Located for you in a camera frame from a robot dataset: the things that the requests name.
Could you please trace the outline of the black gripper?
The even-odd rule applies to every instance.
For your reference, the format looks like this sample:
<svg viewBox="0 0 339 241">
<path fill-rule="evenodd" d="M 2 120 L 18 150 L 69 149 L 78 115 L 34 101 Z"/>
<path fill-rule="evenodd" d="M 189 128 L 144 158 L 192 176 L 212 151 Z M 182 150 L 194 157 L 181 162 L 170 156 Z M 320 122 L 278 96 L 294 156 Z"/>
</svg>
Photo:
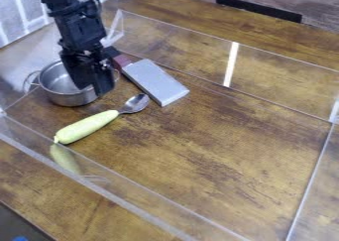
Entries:
<svg viewBox="0 0 339 241">
<path fill-rule="evenodd" d="M 96 0 L 57 0 L 51 5 L 51 17 L 61 34 L 58 44 L 61 61 L 77 89 L 90 85 L 97 96 L 114 87 L 113 48 L 104 47 L 105 29 Z"/>
</svg>

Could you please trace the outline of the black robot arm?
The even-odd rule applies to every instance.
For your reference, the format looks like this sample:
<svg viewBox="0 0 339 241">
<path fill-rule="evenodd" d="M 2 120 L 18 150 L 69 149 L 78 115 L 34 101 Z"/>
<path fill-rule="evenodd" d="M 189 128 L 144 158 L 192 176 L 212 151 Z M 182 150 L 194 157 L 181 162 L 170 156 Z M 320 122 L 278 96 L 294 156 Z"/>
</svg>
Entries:
<svg viewBox="0 0 339 241">
<path fill-rule="evenodd" d="M 41 0 L 54 19 L 61 38 L 60 58 L 78 89 L 89 85 L 97 96 L 114 86 L 112 55 L 114 48 L 104 47 L 105 29 L 100 18 L 98 0 Z"/>
</svg>

